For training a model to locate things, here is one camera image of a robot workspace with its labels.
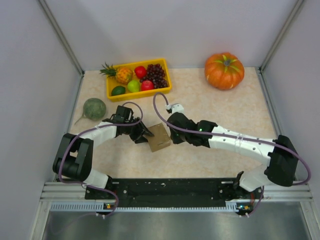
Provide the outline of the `brown cardboard express box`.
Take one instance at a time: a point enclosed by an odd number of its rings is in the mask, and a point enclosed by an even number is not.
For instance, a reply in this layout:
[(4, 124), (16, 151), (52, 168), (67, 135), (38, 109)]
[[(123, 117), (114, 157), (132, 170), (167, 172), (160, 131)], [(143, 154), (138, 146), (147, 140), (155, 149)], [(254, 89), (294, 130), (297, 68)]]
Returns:
[(153, 153), (171, 145), (171, 139), (163, 123), (153, 125), (148, 129), (153, 134), (153, 136), (146, 136), (150, 150)]

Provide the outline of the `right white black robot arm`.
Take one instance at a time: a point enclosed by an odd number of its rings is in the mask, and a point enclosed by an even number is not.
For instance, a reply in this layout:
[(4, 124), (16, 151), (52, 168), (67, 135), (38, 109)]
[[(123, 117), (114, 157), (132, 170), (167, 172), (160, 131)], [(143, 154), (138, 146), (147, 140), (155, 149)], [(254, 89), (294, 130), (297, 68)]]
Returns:
[(291, 187), (294, 184), (298, 157), (287, 136), (279, 135), (276, 139), (252, 137), (207, 120), (195, 123), (180, 112), (168, 118), (167, 126), (176, 145), (187, 142), (196, 147), (227, 150), (260, 162), (253, 170), (238, 173), (233, 192), (239, 198), (245, 198), (262, 186)]

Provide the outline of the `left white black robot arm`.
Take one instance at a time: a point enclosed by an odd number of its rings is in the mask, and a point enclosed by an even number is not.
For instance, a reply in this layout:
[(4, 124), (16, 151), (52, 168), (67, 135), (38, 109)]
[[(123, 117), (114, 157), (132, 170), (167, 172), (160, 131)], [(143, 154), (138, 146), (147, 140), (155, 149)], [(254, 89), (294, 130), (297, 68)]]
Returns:
[(119, 105), (110, 118), (78, 134), (63, 135), (52, 169), (62, 183), (85, 184), (96, 189), (102, 198), (109, 198), (114, 191), (112, 178), (93, 169), (94, 149), (106, 141), (128, 135), (135, 144), (147, 143), (154, 134), (134, 117), (133, 110)]

